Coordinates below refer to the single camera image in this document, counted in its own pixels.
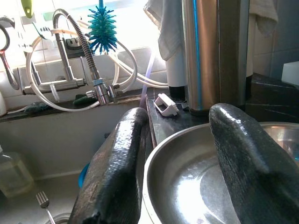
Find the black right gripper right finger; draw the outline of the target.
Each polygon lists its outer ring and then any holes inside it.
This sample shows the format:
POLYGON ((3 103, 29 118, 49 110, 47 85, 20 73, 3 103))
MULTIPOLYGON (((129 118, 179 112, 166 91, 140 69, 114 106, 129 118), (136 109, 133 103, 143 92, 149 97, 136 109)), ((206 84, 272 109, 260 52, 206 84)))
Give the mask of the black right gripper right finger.
POLYGON ((254 118, 233 105, 213 105, 209 124, 239 221, 298 223, 299 167, 289 154, 254 118))

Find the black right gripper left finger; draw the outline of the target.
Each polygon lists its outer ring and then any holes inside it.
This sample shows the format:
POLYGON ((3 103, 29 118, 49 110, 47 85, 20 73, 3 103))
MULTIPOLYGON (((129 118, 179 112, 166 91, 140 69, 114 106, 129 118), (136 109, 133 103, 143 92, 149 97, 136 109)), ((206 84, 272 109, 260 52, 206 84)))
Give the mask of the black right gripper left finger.
POLYGON ((136 107, 123 114, 89 163, 71 212, 71 224, 139 222, 149 137, 145 109, 136 107))

